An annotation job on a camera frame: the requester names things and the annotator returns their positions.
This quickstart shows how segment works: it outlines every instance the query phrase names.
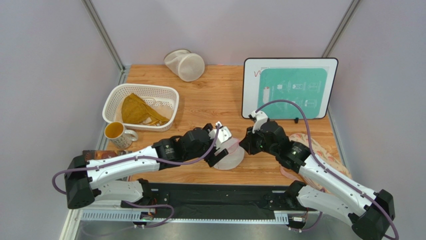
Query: mug handle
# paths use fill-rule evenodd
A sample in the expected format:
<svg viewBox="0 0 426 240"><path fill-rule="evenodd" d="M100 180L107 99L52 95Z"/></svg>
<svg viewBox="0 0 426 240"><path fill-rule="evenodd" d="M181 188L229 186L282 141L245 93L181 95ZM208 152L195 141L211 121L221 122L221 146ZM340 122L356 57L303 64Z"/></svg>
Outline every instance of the mug handle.
<svg viewBox="0 0 426 240"><path fill-rule="evenodd" d="M137 132L135 132L135 131L133 131L133 130L125 130L125 131L124 131L124 134L132 135L132 136L130 137L130 139L131 139L131 141L132 141L132 142L135 142L135 141L137 141L137 140L139 139L139 135L138 135L138 133L137 133Z"/></svg>

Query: robotic arm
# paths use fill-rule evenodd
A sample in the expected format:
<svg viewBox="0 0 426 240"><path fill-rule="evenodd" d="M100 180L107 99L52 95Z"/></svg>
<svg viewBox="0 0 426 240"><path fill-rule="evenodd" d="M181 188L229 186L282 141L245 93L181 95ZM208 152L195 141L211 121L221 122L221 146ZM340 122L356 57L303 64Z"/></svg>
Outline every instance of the robotic arm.
<svg viewBox="0 0 426 240"><path fill-rule="evenodd" d="M162 139L122 156L89 161L85 161L82 155L77 156L71 161L68 170L64 171L68 208L79 209L101 200L148 205L151 200L148 181L140 179L126 182L116 179L188 165L194 162L185 161L194 158L199 158L197 162L204 159L213 167L228 154L226 149L216 155L215 152L231 137L229 129L217 122L215 129L209 123L204 128L197 127L183 136Z"/></svg>
<svg viewBox="0 0 426 240"><path fill-rule="evenodd" d="M295 181L286 191L291 197L306 208L317 209L350 225L364 240L383 238L390 222L371 200L378 203L393 221L394 200L389 192L383 189L375 192L335 170L319 156L315 158L309 147L290 141L284 129L270 121L264 112L253 111L250 118L254 125L247 128L246 136L239 144L248 154L271 154L284 168L316 181L334 194Z"/></svg>

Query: wooden table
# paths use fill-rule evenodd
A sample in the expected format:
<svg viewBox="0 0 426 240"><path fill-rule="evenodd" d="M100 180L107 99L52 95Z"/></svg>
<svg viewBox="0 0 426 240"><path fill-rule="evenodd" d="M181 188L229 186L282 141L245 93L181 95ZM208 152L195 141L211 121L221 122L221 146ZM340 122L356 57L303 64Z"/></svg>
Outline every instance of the wooden table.
<svg viewBox="0 0 426 240"><path fill-rule="evenodd" d="M175 135L183 135L195 127L220 121L227 126L233 137L242 140L247 127L253 125L241 116L243 94L243 66L208 65L202 77L193 82L179 79L165 65L133 65L127 83L172 87L180 96L179 107L173 126L165 132L137 131L139 141L128 150L136 151ZM289 136L306 133L303 121L278 120ZM335 138L328 117L309 120L312 137L329 153L339 159ZM116 150L110 142L107 150ZM191 165L168 168L157 172L145 172L132 176L152 183L191 184L242 184L242 185L290 185L293 180L281 175L280 165L272 155L245 154L244 160L232 170L209 168L205 161Z"/></svg>

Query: white plastic basket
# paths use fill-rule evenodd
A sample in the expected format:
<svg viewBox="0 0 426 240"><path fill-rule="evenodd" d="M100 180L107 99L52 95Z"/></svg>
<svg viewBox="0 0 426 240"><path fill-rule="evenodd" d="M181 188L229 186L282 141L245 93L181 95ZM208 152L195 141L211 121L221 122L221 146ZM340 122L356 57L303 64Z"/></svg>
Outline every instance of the white plastic basket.
<svg viewBox="0 0 426 240"><path fill-rule="evenodd" d="M123 123L126 128L136 130L146 130L155 132L164 132L172 127L176 117L179 105L179 93L167 86L145 85L145 84L130 84L125 83L116 86L108 96L105 105L103 106L102 117L107 123L112 123L116 119L116 112L119 104L123 99L130 94L136 94L141 99L144 99L149 106L167 105L173 109L173 115L168 123L162 126L149 126Z"/></svg>

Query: floral cloth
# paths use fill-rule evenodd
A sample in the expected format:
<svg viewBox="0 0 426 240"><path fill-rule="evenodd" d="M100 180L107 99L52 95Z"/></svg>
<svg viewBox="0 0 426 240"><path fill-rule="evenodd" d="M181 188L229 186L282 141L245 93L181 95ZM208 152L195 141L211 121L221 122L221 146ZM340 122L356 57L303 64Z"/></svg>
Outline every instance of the floral cloth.
<svg viewBox="0 0 426 240"><path fill-rule="evenodd" d="M299 142L302 143L306 146L309 146L308 143L308 135L303 134L303 133L295 133L293 135L291 135L289 137L290 141L295 141L295 142ZM352 175L351 173L348 171L348 169L343 166L343 164L338 161L335 157L333 157L330 153L328 153L317 141L315 141L315 139L312 138L312 148L315 151L315 153L321 157L321 159L323 161L325 161L327 164L329 164L330 166L332 166L334 169L336 169L337 171L341 172L342 174L346 175L347 177L349 177L350 179L352 179ZM290 172L290 170L285 169L284 167L280 167L280 171L281 174L293 179L293 180L298 180L297 177L289 174L288 172ZM318 183L316 183L315 181L307 178L307 177L302 177L304 179L304 181L310 185L311 187L320 190L323 187L321 185L319 185Z"/></svg>

